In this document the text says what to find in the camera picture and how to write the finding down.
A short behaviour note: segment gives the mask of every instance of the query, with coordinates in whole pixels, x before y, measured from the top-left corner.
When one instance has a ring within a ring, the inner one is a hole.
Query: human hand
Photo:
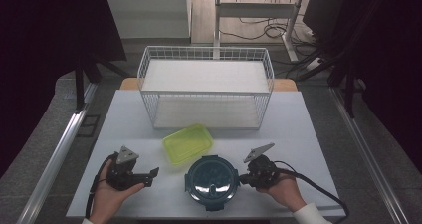
[[[93,212],[89,218],[94,224],[106,223],[118,211],[127,197],[144,187],[143,183],[139,183],[124,191],[115,190],[106,183],[106,174],[110,166],[111,160],[105,164],[100,174],[100,182],[94,196]]]
[[[277,180],[276,185],[268,189],[257,188],[257,191],[269,194],[278,203],[288,207],[291,212],[296,212],[307,205],[301,197],[298,184],[293,176],[281,173]]]

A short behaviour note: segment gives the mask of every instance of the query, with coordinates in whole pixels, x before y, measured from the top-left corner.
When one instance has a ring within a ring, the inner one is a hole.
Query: wrist
[[[307,204],[304,202],[302,198],[293,199],[291,203],[289,203],[288,208],[291,212],[297,212]]]
[[[90,220],[93,224],[106,224],[107,222],[107,220],[104,220],[102,216],[96,214],[91,215],[88,220]]]

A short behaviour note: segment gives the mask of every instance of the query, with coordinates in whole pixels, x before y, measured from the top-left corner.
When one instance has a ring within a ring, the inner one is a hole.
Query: metal rail
[[[50,158],[49,163],[44,169],[43,174],[38,180],[37,186],[31,194],[21,216],[17,223],[34,223],[43,207],[44,201],[50,192],[50,189],[56,180],[56,176],[62,167],[63,161],[68,154],[69,148],[77,135],[78,129],[81,126],[82,121],[87,113],[88,107],[93,99],[94,93],[97,89],[97,85],[89,84],[85,91],[85,104],[82,110],[78,113],[74,113],[71,120],[68,123],[59,143],[56,146],[55,151]]]
[[[385,206],[388,209],[394,223],[396,224],[408,224],[409,221],[406,218],[406,215],[403,212],[401,204],[394,193],[391,185],[389,184],[388,180],[382,173],[381,168],[379,167],[375,157],[373,156],[366,140],[361,133],[359,126],[357,125],[356,121],[348,116],[348,113],[344,107],[344,100],[343,97],[338,89],[329,88],[334,100],[337,104],[337,107],[343,117],[347,128],[349,129],[354,142],[356,143],[357,149],[359,150],[364,163],[371,175],[375,186],[378,188],[379,193],[381,194],[381,198],[385,203]]]

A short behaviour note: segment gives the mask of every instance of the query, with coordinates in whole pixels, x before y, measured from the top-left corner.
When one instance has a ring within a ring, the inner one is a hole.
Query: white tabletop
[[[184,192],[184,174],[200,157],[172,166],[162,146],[162,139],[175,131],[152,128],[139,91],[116,91],[67,216],[84,216],[94,176],[104,159],[119,151],[122,145],[140,155],[134,173],[147,173],[155,167],[160,169],[152,187],[129,197],[116,216],[145,219],[275,219],[292,216],[287,208],[249,185],[239,187],[224,210],[205,211],[204,206]],[[300,92],[274,92],[260,130],[211,129],[210,133],[214,145],[207,154],[225,158],[239,174],[247,172],[243,159],[251,148],[273,142],[276,145],[266,153],[271,160],[290,164],[297,172],[337,196]],[[344,216],[334,201],[301,180],[298,184],[304,200],[315,203],[322,215]]]

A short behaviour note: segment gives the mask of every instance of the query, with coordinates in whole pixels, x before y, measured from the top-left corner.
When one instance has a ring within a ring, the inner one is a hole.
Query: green plastic container
[[[184,161],[207,152],[214,143],[207,128],[201,124],[186,127],[164,138],[162,144],[171,164]]]

